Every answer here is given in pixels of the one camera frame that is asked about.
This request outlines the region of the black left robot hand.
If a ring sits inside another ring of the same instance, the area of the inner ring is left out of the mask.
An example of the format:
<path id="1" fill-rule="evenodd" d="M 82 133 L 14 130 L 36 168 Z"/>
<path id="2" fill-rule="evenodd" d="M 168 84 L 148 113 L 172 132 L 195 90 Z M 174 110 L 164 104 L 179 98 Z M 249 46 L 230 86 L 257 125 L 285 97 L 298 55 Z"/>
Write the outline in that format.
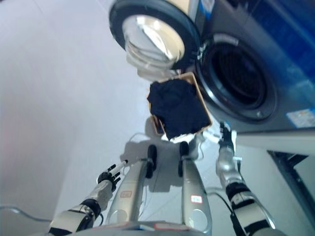
<path id="1" fill-rule="evenodd" d="M 127 165 L 127 163 L 128 160 L 124 160 L 119 164 L 113 164 L 98 176 L 97 183 L 101 183 L 104 180 L 110 181 L 112 184 L 111 191 L 114 192 L 118 182 L 121 180 L 121 170 Z"/>

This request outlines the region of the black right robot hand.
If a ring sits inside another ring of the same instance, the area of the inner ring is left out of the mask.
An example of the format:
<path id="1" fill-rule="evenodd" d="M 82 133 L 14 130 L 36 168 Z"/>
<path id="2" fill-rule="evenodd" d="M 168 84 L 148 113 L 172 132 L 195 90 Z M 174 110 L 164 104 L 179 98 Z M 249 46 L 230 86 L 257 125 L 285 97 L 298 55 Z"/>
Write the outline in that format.
<path id="1" fill-rule="evenodd" d="M 234 142 L 232 140 L 232 129 L 230 125 L 226 122 L 220 122 L 220 134 L 221 138 L 219 140 L 219 146 L 220 148 L 226 148 L 229 147 L 231 149 L 234 149 Z"/>

